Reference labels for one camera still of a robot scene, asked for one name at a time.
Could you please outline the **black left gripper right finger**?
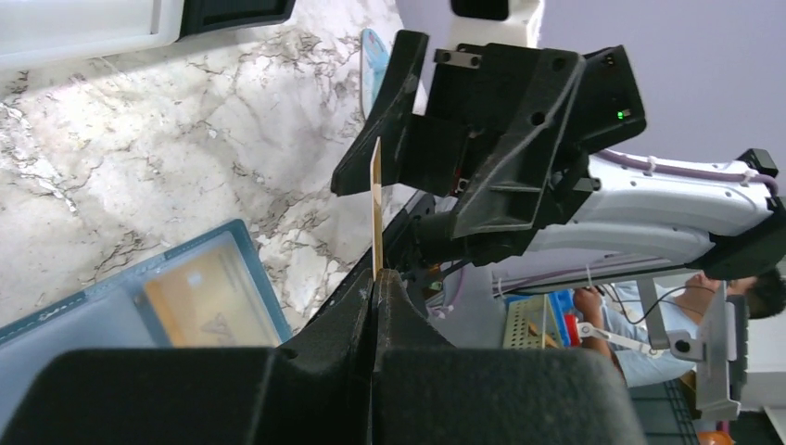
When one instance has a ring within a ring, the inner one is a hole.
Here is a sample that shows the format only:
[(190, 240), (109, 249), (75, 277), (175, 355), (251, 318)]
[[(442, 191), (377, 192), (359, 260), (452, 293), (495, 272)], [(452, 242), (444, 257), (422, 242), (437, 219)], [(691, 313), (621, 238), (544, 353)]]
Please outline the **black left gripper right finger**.
[(399, 274), (374, 283), (376, 444), (642, 444), (620, 374), (584, 349), (459, 349)]

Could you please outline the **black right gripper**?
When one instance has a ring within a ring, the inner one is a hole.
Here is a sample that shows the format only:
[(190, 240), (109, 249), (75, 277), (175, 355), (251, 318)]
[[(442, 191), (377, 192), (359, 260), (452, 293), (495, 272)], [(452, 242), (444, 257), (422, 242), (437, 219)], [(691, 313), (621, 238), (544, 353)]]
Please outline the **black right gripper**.
[(454, 197), (415, 221), (423, 264), (486, 265), (532, 249), (599, 189), (590, 156), (645, 129), (622, 45), (582, 55), (464, 44), (440, 58), (425, 113), (412, 117), (428, 40), (397, 32), (370, 115), (331, 180), (340, 197), (368, 191), (380, 143), (381, 185)]

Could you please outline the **blue leather card holder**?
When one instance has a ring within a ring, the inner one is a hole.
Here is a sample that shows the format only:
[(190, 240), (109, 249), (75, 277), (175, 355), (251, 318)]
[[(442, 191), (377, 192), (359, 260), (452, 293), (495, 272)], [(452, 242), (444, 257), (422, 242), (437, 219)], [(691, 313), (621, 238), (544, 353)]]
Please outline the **blue leather card holder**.
[(1, 329), (1, 424), (6, 426), (33, 379), (72, 350), (174, 347), (144, 295), (157, 273), (219, 245), (239, 249), (281, 344), (292, 337), (245, 223), (229, 221)]

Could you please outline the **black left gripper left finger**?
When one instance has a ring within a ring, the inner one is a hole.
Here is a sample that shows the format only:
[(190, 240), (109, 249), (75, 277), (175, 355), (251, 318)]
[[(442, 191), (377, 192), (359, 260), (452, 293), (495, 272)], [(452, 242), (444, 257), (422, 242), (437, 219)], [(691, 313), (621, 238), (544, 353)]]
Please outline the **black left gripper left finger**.
[(34, 379), (5, 444), (367, 444), (373, 276), (277, 348), (76, 350)]

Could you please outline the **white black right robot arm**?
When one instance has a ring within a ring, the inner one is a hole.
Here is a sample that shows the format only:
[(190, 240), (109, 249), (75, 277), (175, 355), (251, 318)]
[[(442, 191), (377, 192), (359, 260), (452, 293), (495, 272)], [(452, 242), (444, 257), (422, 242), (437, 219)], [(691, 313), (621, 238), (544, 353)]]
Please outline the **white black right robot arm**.
[(416, 262), (514, 259), (518, 288), (700, 270), (737, 279), (785, 254), (785, 196), (763, 149), (728, 162), (618, 152), (645, 110), (626, 49), (586, 55), (511, 44), (436, 51), (413, 110), (428, 38), (401, 31), (367, 122), (331, 189), (402, 184), (454, 197), (418, 217)]

